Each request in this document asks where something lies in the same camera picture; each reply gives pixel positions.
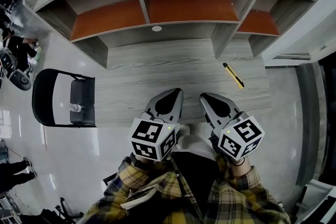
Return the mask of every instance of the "wooden shelf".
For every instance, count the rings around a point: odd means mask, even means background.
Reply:
[[[183,21],[238,22],[231,0],[150,0],[153,24]]]
[[[278,28],[268,12],[251,10],[238,29],[238,33],[279,36]]]
[[[128,0],[77,15],[70,40],[144,24],[139,0]]]

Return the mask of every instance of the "black folding chair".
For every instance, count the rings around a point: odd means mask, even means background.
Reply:
[[[65,74],[74,78],[71,83],[70,103],[80,105],[81,111],[69,111],[72,124],[55,124],[52,107],[53,92],[58,74]],[[94,88],[94,78],[56,69],[44,69],[36,76],[34,81],[31,102],[34,116],[39,123],[50,127],[96,127],[94,121]]]

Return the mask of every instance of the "wristband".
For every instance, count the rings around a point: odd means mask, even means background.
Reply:
[[[240,166],[240,165],[243,165],[243,163],[245,162],[245,157],[243,158],[244,160],[243,160],[243,162],[241,163],[241,164],[238,164],[238,165],[236,165],[235,163],[233,163],[233,162],[231,162],[231,164],[233,165],[233,166],[236,166],[236,167],[238,167],[238,166]]]

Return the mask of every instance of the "tiled floor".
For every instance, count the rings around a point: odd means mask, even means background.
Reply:
[[[101,67],[48,28],[22,6],[14,19],[20,35],[37,36],[43,54],[35,74],[45,68],[94,76]],[[300,188],[295,186],[302,147],[302,109],[299,86],[293,69],[267,70],[274,109],[257,116],[266,131],[259,149],[250,156],[262,182],[278,201],[292,205]],[[11,162],[27,156],[38,174],[10,193],[24,212],[39,214],[53,209],[64,197],[74,212],[85,212],[102,196],[103,178],[115,173],[131,147],[128,129],[44,128],[31,110],[32,91],[23,92],[4,80],[0,89],[0,137],[10,148]],[[70,83],[61,77],[56,83],[53,105],[56,121],[68,121]],[[206,124],[192,126],[204,138],[210,134]]]

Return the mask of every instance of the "gray wood grain desktop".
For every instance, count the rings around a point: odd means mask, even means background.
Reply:
[[[238,88],[223,62],[243,80],[243,89]],[[247,40],[231,41],[217,60],[210,39],[110,48],[107,67],[96,75],[97,127],[131,126],[151,98],[172,88],[184,92],[182,123],[205,121],[198,104],[203,92],[222,94],[250,115],[271,108],[264,63],[253,58]]]

